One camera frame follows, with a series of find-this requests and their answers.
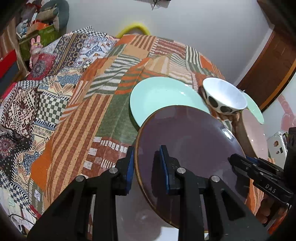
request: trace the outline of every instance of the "maroon patterned fabric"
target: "maroon patterned fabric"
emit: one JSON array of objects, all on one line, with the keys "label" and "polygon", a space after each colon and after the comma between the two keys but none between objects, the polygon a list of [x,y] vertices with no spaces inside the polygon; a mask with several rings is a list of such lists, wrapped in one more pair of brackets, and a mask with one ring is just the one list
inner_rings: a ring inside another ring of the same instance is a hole
[{"label": "maroon patterned fabric", "polygon": [[42,80],[46,77],[51,70],[56,56],[48,54],[48,53],[41,53],[37,62],[34,65],[34,68],[27,76],[27,80]]}]

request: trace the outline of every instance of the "purple plate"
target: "purple plate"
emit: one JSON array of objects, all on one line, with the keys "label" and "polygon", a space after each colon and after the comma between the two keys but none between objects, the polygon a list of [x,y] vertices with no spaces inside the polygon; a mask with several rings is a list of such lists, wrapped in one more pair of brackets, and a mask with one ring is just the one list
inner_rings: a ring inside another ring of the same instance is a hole
[{"label": "purple plate", "polygon": [[[136,140],[135,171],[141,190],[154,211],[169,224],[179,226],[179,196],[165,194],[159,147],[194,174],[219,176],[245,202],[249,179],[237,177],[228,157],[244,152],[232,133],[208,113],[188,106],[168,106],[151,114]],[[205,230],[207,230],[203,212]]]}]

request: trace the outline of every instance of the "pink bunny toy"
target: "pink bunny toy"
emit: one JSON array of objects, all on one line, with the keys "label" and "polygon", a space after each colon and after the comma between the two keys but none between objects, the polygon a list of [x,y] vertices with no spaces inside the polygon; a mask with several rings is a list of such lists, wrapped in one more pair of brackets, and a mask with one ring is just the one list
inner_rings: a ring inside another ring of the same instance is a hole
[{"label": "pink bunny toy", "polygon": [[40,54],[40,51],[42,49],[42,44],[40,43],[40,36],[38,35],[37,36],[37,41],[35,42],[35,39],[32,38],[31,39],[31,48],[30,48],[30,54],[31,54],[31,57],[30,57],[30,68],[32,69],[33,66],[35,65],[35,63],[37,62],[38,60],[38,57],[39,57],[39,54]]}]

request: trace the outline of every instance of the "mint green plate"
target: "mint green plate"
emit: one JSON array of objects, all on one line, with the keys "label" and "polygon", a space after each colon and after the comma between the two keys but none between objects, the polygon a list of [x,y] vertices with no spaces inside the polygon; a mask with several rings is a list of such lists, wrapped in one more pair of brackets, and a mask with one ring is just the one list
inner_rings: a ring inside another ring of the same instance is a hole
[{"label": "mint green plate", "polygon": [[245,92],[243,92],[244,97],[247,100],[247,108],[251,111],[251,113],[257,118],[260,124],[264,124],[264,117],[262,115],[261,110],[255,103],[255,101]]},{"label": "mint green plate", "polygon": [[210,113],[203,99],[191,86],[172,78],[147,78],[131,92],[131,113],[140,127],[153,112],[171,105],[191,106]]}]

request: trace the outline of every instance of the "brown plate rim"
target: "brown plate rim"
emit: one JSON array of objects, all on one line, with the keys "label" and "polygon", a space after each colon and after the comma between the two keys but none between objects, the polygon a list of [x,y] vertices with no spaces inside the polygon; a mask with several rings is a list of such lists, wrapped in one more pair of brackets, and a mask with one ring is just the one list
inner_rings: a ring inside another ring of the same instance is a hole
[{"label": "brown plate rim", "polygon": [[[191,107],[191,106],[186,106],[186,105],[172,105],[172,106],[184,106],[184,107],[188,107],[188,108],[193,108],[193,109],[198,109],[198,108],[194,108],[194,107]],[[160,111],[161,109],[153,112],[145,121],[144,123],[142,124],[142,126],[140,127],[139,129],[139,132],[137,134],[137,138],[136,138],[136,145],[135,145],[135,155],[134,155],[134,166],[135,166],[135,173],[136,173],[136,178],[137,178],[137,181],[139,183],[139,186],[140,186],[140,190],[142,191],[146,201],[148,202],[149,206],[153,209],[153,211],[162,219],[164,220],[165,222],[167,222],[168,224],[172,225],[173,227],[179,229],[179,226],[178,225],[175,225],[174,223],[171,222],[171,220],[168,220],[166,219],[165,217],[163,217],[163,215],[161,215],[161,213],[157,210],[157,208],[151,203],[151,201],[149,200],[148,198],[148,195],[146,194],[145,190],[144,190],[144,185],[143,185],[143,182],[142,182],[142,179],[140,177],[140,171],[139,171],[139,165],[138,165],[138,147],[139,147],[139,139],[140,139],[140,136],[141,136],[141,133],[142,133],[142,129],[144,128],[145,124],[150,120],[150,118],[156,114],[158,111]]]}]

